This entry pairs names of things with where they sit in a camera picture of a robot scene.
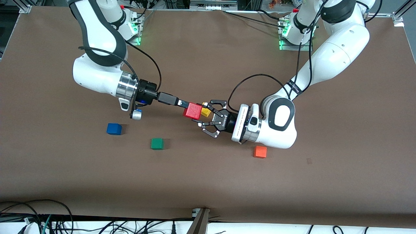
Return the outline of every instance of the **brown table surface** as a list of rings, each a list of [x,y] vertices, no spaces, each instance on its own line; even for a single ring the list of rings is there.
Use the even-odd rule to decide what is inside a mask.
[[[222,221],[416,227],[416,66],[402,27],[376,18],[368,29],[369,44],[343,73],[295,100],[295,144],[256,159],[256,144],[210,138],[179,107],[156,102],[134,121],[116,98],[77,85],[78,23],[69,8],[33,7],[0,62],[0,200],[52,198],[77,215],[175,218],[209,207]],[[315,35],[316,45],[327,38],[323,27]],[[227,99],[256,73],[286,82],[297,58],[279,50],[275,27],[221,11],[156,11],[140,48],[161,68],[161,91],[190,102]],[[128,61],[158,81],[131,47]],[[231,104],[278,89],[254,78]],[[106,133],[111,122],[122,136]],[[167,149],[151,150],[154,137]]]

